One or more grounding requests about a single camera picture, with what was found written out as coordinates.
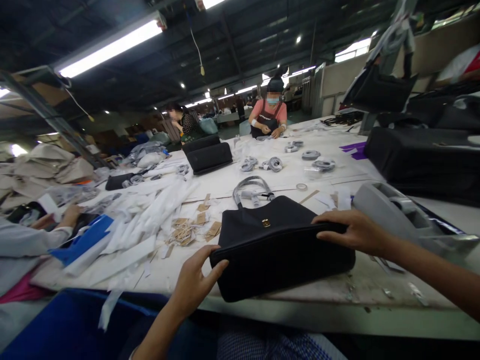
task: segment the blue bin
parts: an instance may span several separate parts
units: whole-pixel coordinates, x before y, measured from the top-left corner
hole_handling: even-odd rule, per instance
[[[118,300],[108,330],[98,329],[100,312],[107,295],[80,289],[66,289],[32,320],[0,354],[1,360],[27,359],[117,359],[129,329],[158,312]]]

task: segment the gray handle strap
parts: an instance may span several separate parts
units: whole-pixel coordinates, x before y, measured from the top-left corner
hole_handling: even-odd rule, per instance
[[[233,190],[233,201],[235,201],[235,204],[238,206],[239,209],[242,208],[242,200],[240,199],[239,190],[246,185],[257,185],[261,188],[264,188],[266,193],[268,194],[268,200],[272,201],[273,199],[275,199],[274,193],[272,192],[268,184],[265,182],[265,180],[263,180],[260,176],[249,176],[240,181],[236,188]]]

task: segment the tape roll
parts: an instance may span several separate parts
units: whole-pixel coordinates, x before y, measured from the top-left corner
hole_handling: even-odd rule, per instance
[[[307,186],[307,184],[299,183],[296,185],[296,189],[300,191],[307,191],[309,187]]]

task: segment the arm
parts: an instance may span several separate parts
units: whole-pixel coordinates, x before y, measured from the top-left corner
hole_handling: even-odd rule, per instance
[[[348,225],[345,234],[323,231],[317,238],[379,256],[419,277],[480,323],[480,276],[395,237],[357,210],[330,211],[312,223]]]
[[[248,122],[254,128],[260,129],[261,132],[266,135],[271,132],[270,128],[267,125],[264,125],[257,121],[257,118],[259,117],[261,111],[262,111],[262,102],[257,101],[255,104],[255,107],[251,111],[250,117],[248,118]]]
[[[280,111],[278,112],[278,122],[280,123],[279,127],[271,133],[274,139],[278,139],[279,136],[287,130],[287,105],[285,103],[281,105]]]
[[[204,246],[185,261],[170,300],[133,353],[132,360],[167,358],[170,343],[180,325],[197,309],[229,264],[228,260],[222,260],[208,276],[202,274],[202,265],[210,253],[219,248],[218,245]]]

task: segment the sleeve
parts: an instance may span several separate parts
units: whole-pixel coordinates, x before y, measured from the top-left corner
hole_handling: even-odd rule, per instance
[[[48,254],[72,235],[71,227],[58,227],[51,232],[0,221],[0,256],[20,258]]]
[[[258,100],[256,102],[255,107],[253,108],[250,114],[250,117],[252,119],[258,120],[258,117],[260,116],[260,112],[262,111],[262,103],[263,103],[263,100]]]
[[[281,105],[280,111],[278,112],[278,122],[281,124],[287,123],[287,104],[283,103]]]

